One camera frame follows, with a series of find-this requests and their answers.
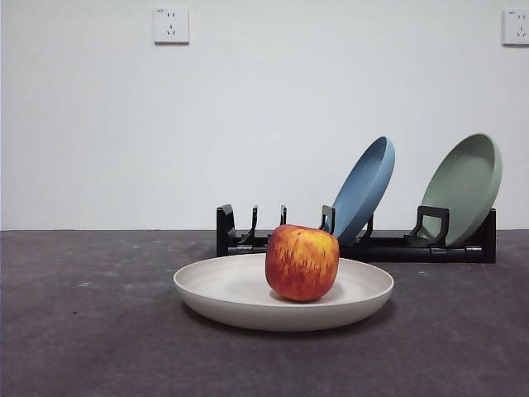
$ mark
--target gray floor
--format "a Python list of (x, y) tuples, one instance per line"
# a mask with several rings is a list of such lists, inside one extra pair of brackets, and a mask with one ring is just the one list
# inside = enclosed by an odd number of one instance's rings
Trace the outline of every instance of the gray floor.
[(187, 309), (171, 276), (213, 232), (2, 233), (2, 395), (527, 396), (529, 231), (498, 263), (379, 264), (360, 323), (270, 333)]

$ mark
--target white plate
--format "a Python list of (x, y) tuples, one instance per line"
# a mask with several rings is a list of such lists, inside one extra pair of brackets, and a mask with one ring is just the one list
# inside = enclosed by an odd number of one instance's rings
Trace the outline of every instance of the white plate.
[(180, 298), (220, 323), (265, 331), (315, 331), (366, 318), (389, 299), (393, 277), (340, 258), (332, 289), (303, 304), (278, 296), (265, 278), (265, 254), (224, 256), (187, 265), (173, 277)]

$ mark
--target black dish rack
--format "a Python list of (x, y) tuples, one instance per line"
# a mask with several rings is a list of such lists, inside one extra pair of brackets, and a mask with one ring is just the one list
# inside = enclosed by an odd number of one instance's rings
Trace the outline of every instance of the black dish rack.
[[(257, 206), (252, 212), (252, 226), (247, 233), (238, 235), (235, 229), (233, 207), (230, 204), (217, 208), (217, 256), (264, 253), (268, 247), (269, 235), (258, 237)], [(437, 236), (420, 237), (422, 219), (434, 217), (441, 220)], [(323, 229), (328, 221), (330, 233), (334, 231), (336, 210), (322, 207)], [(279, 224), (287, 222), (287, 208), (282, 205)], [(481, 226), (467, 241), (458, 247), (446, 246), (446, 234), (450, 226), (450, 211), (447, 208), (419, 206), (415, 227), (402, 237), (373, 237), (373, 216), (367, 223), (364, 235), (347, 246), (340, 246), (340, 257), (366, 262), (496, 262), (496, 210), (488, 213)]]

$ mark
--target wall outlet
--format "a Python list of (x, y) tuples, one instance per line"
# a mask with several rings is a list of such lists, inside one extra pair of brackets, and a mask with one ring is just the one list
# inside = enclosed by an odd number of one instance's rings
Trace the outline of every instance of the wall outlet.
[(529, 45), (529, 10), (505, 10), (503, 45)]
[(189, 9), (185, 6), (158, 7), (152, 16), (155, 44), (189, 43)]

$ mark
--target red apple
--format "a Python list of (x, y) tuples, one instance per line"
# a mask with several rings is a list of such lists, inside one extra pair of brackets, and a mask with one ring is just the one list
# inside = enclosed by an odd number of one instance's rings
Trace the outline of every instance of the red apple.
[(339, 257), (338, 240), (331, 234), (309, 227), (281, 225), (269, 239), (266, 280), (285, 298), (318, 299), (334, 284)]

